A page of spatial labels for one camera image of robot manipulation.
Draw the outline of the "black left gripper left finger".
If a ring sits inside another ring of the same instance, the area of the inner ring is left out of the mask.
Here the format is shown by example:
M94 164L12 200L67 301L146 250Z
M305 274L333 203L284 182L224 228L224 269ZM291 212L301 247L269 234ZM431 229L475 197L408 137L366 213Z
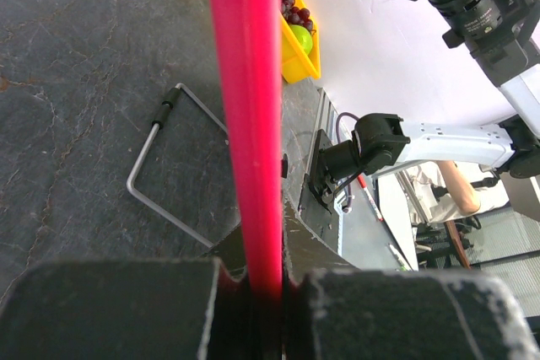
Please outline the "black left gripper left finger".
M199 259L53 261L1 313L4 359L250 359L239 229Z

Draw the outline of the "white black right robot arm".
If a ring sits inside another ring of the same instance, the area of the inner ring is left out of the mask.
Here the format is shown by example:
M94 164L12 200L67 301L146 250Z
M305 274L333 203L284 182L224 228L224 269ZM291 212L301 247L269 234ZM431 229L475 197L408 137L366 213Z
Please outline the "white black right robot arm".
M510 106L425 1L309 0L322 83L341 109L411 121L490 121ZM519 304L479 271L314 270L290 296L290 359L536 359Z

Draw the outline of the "pink framed whiteboard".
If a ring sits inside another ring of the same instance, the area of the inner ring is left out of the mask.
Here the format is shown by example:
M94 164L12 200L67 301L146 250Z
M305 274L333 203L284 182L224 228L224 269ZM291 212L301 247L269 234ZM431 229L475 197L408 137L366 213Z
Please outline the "pink framed whiteboard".
M282 296L280 0L210 0L251 290Z

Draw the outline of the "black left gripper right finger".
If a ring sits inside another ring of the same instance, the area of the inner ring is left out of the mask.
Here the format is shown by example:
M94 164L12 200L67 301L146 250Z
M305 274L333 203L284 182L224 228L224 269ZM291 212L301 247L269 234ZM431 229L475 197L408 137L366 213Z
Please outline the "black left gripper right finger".
M533 359L521 306L479 271L362 271L283 197L289 359Z

